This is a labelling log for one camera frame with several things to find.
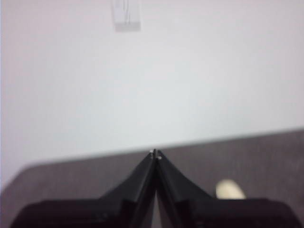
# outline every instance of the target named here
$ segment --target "beige object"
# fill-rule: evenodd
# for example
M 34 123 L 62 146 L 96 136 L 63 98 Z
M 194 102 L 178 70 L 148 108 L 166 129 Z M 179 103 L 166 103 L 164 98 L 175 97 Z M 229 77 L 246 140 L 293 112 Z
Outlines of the beige object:
M 245 195 L 239 185 L 230 179 L 221 180 L 216 185 L 218 199 L 245 199 Z

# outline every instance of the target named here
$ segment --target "black object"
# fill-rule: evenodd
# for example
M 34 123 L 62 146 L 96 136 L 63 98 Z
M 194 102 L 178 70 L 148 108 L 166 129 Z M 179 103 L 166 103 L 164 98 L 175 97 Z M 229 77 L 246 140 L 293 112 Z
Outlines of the black object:
M 154 150 L 129 178 L 99 199 L 26 206 L 11 228 L 150 227 L 155 191 L 163 227 L 300 228 L 292 210 L 267 199 L 223 200 L 205 193 Z

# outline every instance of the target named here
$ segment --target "gray carpet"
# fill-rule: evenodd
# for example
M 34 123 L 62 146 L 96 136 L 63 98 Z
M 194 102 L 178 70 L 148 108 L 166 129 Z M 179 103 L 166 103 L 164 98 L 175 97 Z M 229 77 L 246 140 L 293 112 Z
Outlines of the gray carpet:
M 220 179 L 231 178 L 248 198 L 286 202 L 304 224 L 304 130 L 161 149 L 206 192 L 213 194 Z M 100 197 L 123 181 L 146 154 L 97 157 L 24 170 L 1 194 L 1 227 L 8 228 L 18 211 L 32 202 Z M 154 208 L 152 226 L 161 227 L 158 207 Z

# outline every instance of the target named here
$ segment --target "white wall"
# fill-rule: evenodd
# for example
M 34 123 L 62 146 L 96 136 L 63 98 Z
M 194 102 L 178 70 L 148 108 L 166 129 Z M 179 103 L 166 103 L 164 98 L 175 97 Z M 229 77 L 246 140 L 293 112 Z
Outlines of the white wall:
M 2 0 L 1 183 L 37 162 L 304 127 L 304 1 Z

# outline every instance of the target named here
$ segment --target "light switch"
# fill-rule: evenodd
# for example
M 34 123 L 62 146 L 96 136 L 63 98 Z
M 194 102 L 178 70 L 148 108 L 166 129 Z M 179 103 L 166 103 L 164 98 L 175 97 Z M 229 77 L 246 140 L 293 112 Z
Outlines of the light switch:
M 112 0 L 113 18 L 117 31 L 140 30 L 139 0 Z

